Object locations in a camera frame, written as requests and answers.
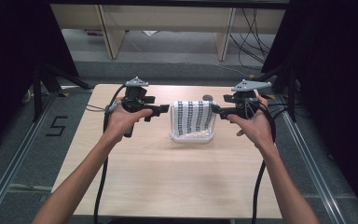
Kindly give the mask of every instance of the forearm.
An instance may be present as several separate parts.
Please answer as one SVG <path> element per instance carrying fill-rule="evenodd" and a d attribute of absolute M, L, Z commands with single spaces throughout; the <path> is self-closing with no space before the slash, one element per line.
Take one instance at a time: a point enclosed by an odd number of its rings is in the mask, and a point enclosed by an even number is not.
<path fill-rule="evenodd" d="M 263 157 L 284 223 L 319 223 L 312 208 L 296 188 L 276 151 L 268 146 Z"/>
<path fill-rule="evenodd" d="M 113 145 L 101 139 L 86 159 L 48 198 L 33 223 L 66 223 L 75 212 Z"/>

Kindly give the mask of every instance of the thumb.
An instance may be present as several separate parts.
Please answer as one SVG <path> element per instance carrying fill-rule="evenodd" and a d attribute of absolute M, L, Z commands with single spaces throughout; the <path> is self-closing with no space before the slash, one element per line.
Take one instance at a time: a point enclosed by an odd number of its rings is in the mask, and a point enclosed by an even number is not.
<path fill-rule="evenodd" d="M 139 120 L 141 118 L 147 117 L 153 113 L 152 109 L 142 109 L 136 113 L 133 113 L 136 120 Z"/>

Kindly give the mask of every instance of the clear plastic container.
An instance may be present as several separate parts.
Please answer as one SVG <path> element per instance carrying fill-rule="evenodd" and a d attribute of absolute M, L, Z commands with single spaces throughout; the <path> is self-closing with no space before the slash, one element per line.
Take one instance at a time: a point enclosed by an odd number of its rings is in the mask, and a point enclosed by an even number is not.
<path fill-rule="evenodd" d="M 208 128 L 203 131 L 193 132 L 193 133 L 184 133 L 179 134 L 177 125 L 175 122 L 175 108 L 174 105 L 171 105 L 171 138 L 174 142 L 177 143 L 199 143 L 206 144 L 212 141 L 213 139 L 213 126 L 216 120 L 216 114 L 212 113 L 211 119 L 209 121 Z"/>

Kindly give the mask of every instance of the black cable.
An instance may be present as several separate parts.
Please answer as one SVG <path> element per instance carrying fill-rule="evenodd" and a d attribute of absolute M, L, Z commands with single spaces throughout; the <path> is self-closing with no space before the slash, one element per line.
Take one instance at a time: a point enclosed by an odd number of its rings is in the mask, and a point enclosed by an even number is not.
<path fill-rule="evenodd" d="M 106 107 L 105 115 L 104 115 L 104 118 L 103 118 L 103 132 L 106 131 L 107 124 L 109 122 L 109 117 L 110 117 L 110 112 L 107 111 L 107 109 L 115 102 L 118 94 L 125 87 L 126 87 L 125 85 L 122 85 L 122 86 L 120 86 L 118 88 L 118 90 L 116 91 L 115 95 L 112 97 L 112 100 L 110 101 L 109 105 Z M 101 196 L 103 195 L 103 186 L 104 186 L 104 182 L 105 182 L 105 179 L 106 179 L 107 165 L 108 165 L 108 157 L 106 157 L 106 160 L 103 162 L 103 173 L 101 175 L 100 187 L 98 188 L 97 198 L 95 199 L 94 217 L 93 217 L 94 224 L 98 224 L 98 210 L 100 208 Z"/>
<path fill-rule="evenodd" d="M 246 66 L 245 64 L 243 64 L 242 61 L 241 61 L 241 50 L 238 52 L 238 61 L 245 68 L 250 68 L 250 69 L 254 69 L 254 70 L 258 70 L 258 71 L 261 70 L 261 68 L 253 68 L 253 67 L 249 67 L 249 66 Z"/>
<path fill-rule="evenodd" d="M 274 118 L 271 116 L 269 111 L 267 110 L 267 107 L 260 103 L 260 105 L 256 105 L 259 110 L 263 112 L 263 114 L 266 116 L 269 127 L 271 129 L 271 137 L 272 141 L 275 142 L 276 138 L 276 126 Z M 261 162 L 260 170 L 258 171 L 257 180 L 255 181 L 255 190 L 254 190 L 254 198 L 253 198 L 253 213 L 252 213 L 252 224 L 255 224 L 257 219 L 257 197 L 258 197 L 258 191 L 260 189 L 261 179 L 263 177 L 264 171 L 266 169 L 266 163 L 264 160 Z"/>
<path fill-rule="evenodd" d="M 256 15 L 255 9 L 254 9 L 254 19 L 253 19 L 253 21 L 252 21 L 252 25 L 251 25 L 251 23 L 249 22 L 249 20 L 248 20 L 246 14 L 245 14 L 245 10 L 244 10 L 244 9 L 242 9 L 242 13 L 243 13 L 243 16 L 245 17 L 246 22 L 248 23 L 248 26 L 249 26 L 249 33 L 248 33 L 248 34 L 252 33 L 252 35 L 253 35 L 254 38 L 255 38 L 255 41 L 256 41 L 257 44 L 258 44 L 258 47 L 259 47 L 258 49 L 261 51 L 261 54 L 263 55 L 264 59 L 266 59 L 265 51 L 263 50 L 263 48 L 262 48 L 261 45 L 260 45 L 260 42 L 262 42 L 262 41 L 261 41 L 260 38 L 258 37 L 258 34 L 256 35 L 255 32 L 254 32 L 254 30 L 253 30 L 253 26 L 254 26 L 254 25 L 255 25 L 255 29 L 257 30 L 257 27 L 256 27 L 256 26 L 257 26 L 257 22 L 256 22 L 256 19 L 255 19 L 255 15 Z"/>
<path fill-rule="evenodd" d="M 283 113 L 284 111 L 289 110 L 289 108 L 290 108 L 290 106 L 287 106 L 287 107 L 283 108 L 278 113 L 276 113 L 273 118 L 276 119 L 278 116 L 280 116 L 281 113 Z"/>
<path fill-rule="evenodd" d="M 287 107 L 279 107 L 279 108 L 277 108 L 277 109 L 274 109 L 274 110 L 272 110 L 272 111 L 270 111 L 269 113 L 270 114 L 273 114 L 273 113 L 275 113 L 275 112 L 277 112 L 277 111 L 281 111 L 281 110 L 287 110 Z"/>
<path fill-rule="evenodd" d="M 234 36 L 230 35 L 231 39 L 234 41 L 235 45 L 237 45 L 237 47 L 240 49 L 240 53 L 241 51 L 245 52 L 246 54 L 248 54 L 249 56 L 251 56 L 252 58 L 256 59 L 257 61 L 259 61 L 260 63 L 264 63 L 264 60 L 257 57 L 255 54 L 253 54 L 251 51 L 249 51 L 248 49 L 245 49 L 243 47 L 244 42 L 240 45 L 237 40 L 235 40 Z"/>
<path fill-rule="evenodd" d="M 247 42 L 247 41 L 246 41 L 247 37 L 243 37 L 242 34 L 240 34 L 240 37 L 241 37 L 242 40 L 245 41 L 245 43 L 246 43 L 249 47 L 251 47 L 252 49 L 258 49 L 258 50 L 260 50 L 258 47 L 255 47 L 255 46 L 251 45 L 249 42 Z"/>
<path fill-rule="evenodd" d="M 101 109 L 101 110 L 104 110 L 104 108 L 102 107 L 98 107 L 98 106 L 95 106 L 95 105 L 87 105 L 89 107 L 92 107 L 92 108 L 96 108 L 96 109 Z"/>

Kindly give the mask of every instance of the black and white pattern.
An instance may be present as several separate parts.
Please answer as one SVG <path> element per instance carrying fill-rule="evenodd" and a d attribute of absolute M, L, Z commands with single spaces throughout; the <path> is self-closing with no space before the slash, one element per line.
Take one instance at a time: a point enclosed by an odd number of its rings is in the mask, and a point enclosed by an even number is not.
<path fill-rule="evenodd" d="M 210 101 L 176 101 L 173 106 L 177 135 L 208 130 L 213 112 Z"/>

